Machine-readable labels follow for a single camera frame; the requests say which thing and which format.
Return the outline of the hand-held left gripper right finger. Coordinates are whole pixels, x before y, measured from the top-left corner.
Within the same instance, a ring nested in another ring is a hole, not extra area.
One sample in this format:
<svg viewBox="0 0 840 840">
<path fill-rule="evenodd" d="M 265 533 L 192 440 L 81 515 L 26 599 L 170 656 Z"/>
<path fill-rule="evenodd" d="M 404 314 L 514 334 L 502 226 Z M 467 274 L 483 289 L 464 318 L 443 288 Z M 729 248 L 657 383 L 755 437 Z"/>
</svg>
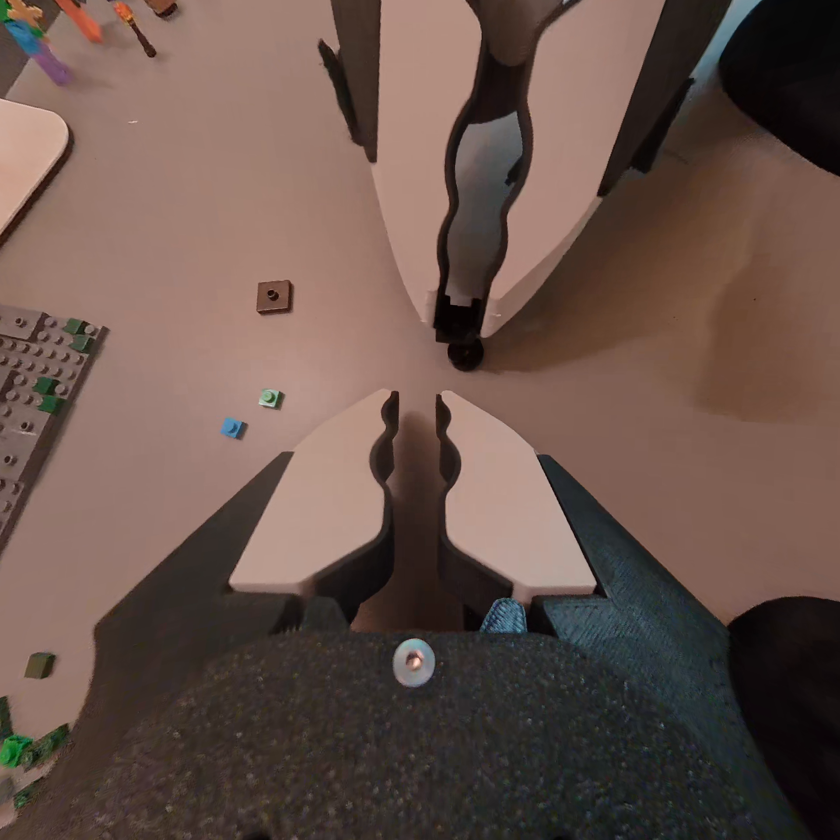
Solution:
<svg viewBox="0 0 840 840">
<path fill-rule="evenodd" d="M 436 395 L 444 481 L 437 574 L 478 629 L 500 599 L 526 615 L 538 598 L 581 601 L 598 580 L 536 449 L 453 391 Z"/>
</svg>

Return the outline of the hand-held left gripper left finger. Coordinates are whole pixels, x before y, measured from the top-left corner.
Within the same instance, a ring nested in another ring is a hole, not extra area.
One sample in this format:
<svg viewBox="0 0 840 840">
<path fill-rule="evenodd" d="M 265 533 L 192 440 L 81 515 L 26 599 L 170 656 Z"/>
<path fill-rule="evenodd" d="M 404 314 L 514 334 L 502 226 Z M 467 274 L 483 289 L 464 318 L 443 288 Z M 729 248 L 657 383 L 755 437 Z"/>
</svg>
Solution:
<svg viewBox="0 0 840 840">
<path fill-rule="evenodd" d="M 352 623 L 390 580 L 400 396 L 379 390 L 294 449 L 228 584 L 235 592 L 334 600 Z"/>
</svg>

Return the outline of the orange toy minifigure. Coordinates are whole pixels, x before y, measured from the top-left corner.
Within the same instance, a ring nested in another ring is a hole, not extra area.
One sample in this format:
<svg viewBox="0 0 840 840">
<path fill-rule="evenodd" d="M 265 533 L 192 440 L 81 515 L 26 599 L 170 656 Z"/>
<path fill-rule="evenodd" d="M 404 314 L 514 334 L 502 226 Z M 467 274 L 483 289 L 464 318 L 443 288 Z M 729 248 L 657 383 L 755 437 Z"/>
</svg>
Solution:
<svg viewBox="0 0 840 840">
<path fill-rule="evenodd" d="M 102 29 L 85 10 L 82 2 L 57 0 L 54 3 L 79 29 L 84 37 L 95 45 L 102 44 Z"/>
</svg>

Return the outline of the green headed toy minifigure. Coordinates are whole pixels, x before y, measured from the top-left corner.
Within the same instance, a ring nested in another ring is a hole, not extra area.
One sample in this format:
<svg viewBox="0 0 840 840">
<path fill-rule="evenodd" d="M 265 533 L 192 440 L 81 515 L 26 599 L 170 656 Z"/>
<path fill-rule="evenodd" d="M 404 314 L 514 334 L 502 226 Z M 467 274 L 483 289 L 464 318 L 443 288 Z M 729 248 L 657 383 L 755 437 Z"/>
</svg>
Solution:
<svg viewBox="0 0 840 840">
<path fill-rule="evenodd" d="M 53 53 L 43 26 L 43 10 L 26 1 L 2 1 L 2 26 L 26 56 L 59 87 L 70 83 L 70 69 Z"/>
</svg>

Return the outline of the black clawed bracket piece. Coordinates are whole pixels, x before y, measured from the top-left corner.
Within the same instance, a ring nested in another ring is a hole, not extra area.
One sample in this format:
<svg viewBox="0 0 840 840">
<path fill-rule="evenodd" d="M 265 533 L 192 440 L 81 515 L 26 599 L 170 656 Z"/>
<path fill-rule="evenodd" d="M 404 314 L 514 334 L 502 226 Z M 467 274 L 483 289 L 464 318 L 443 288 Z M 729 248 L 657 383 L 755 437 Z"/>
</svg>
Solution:
<svg viewBox="0 0 840 840">
<path fill-rule="evenodd" d="M 456 305 L 445 289 L 439 288 L 433 320 L 436 342 L 467 346 L 479 341 L 486 306 L 481 297 L 471 298 L 465 306 Z"/>
</svg>

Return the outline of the white book stand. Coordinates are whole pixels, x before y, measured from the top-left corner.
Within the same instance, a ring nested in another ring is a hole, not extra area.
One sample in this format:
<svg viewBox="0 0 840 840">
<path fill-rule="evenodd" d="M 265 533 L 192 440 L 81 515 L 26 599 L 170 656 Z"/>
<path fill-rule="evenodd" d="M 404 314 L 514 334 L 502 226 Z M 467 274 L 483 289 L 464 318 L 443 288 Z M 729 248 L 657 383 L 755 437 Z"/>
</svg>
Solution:
<svg viewBox="0 0 840 840">
<path fill-rule="evenodd" d="M 1 99 L 1 244 L 38 201 L 73 145 L 59 114 Z"/>
</svg>

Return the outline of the pile of small bricks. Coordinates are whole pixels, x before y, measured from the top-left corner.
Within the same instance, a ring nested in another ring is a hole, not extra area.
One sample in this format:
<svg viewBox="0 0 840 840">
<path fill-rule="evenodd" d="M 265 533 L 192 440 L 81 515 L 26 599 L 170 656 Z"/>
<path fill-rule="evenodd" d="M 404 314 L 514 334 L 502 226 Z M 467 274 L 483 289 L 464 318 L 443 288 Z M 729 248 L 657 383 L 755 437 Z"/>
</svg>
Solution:
<svg viewBox="0 0 840 840">
<path fill-rule="evenodd" d="M 70 732 L 68 723 L 36 738 L 18 732 L 9 698 L 1 697 L 2 825 L 38 799 L 51 768 L 70 744 Z"/>
</svg>

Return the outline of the grey toy brick building model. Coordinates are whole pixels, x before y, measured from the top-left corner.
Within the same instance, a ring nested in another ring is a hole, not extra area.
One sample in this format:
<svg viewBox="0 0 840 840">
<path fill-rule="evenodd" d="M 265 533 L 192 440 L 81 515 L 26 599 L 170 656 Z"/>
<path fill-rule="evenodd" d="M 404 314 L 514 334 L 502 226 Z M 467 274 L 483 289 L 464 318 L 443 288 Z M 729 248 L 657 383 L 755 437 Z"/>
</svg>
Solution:
<svg viewBox="0 0 840 840">
<path fill-rule="evenodd" d="M 81 318 L 1 306 L 1 550 L 108 334 Z"/>
</svg>

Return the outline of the toy torch piece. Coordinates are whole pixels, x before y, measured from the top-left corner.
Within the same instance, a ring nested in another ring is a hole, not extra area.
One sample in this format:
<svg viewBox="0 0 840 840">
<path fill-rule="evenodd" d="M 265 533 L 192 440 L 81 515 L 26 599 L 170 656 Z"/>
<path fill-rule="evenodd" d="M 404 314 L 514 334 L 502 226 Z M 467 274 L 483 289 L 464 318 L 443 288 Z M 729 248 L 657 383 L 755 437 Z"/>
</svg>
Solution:
<svg viewBox="0 0 840 840">
<path fill-rule="evenodd" d="M 145 34 L 138 26 L 133 11 L 124 1 L 109 1 L 116 15 L 124 22 L 124 24 L 131 29 L 135 38 L 138 40 L 143 52 L 147 57 L 153 59 L 157 57 L 157 50 L 152 46 L 152 43 L 146 38 Z"/>
</svg>

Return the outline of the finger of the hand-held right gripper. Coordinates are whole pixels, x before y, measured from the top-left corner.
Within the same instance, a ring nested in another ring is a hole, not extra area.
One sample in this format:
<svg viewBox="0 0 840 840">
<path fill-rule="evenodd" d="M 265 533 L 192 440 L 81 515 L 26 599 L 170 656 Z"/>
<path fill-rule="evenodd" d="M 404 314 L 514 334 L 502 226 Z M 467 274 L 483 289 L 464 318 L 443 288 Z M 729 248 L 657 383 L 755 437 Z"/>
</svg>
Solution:
<svg viewBox="0 0 840 840">
<path fill-rule="evenodd" d="M 473 91 L 480 22 L 465 1 L 383 1 L 377 155 L 372 174 L 398 274 L 431 328 L 449 210 L 445 163 Z"/>
<path fill-rule="evenodd" d="M 528 86 L 531 155 L 507 214 L 485 338 L 541 288 L 591 218 L 662 1 L 586 1 L 541 35 Z"/>
</svg>

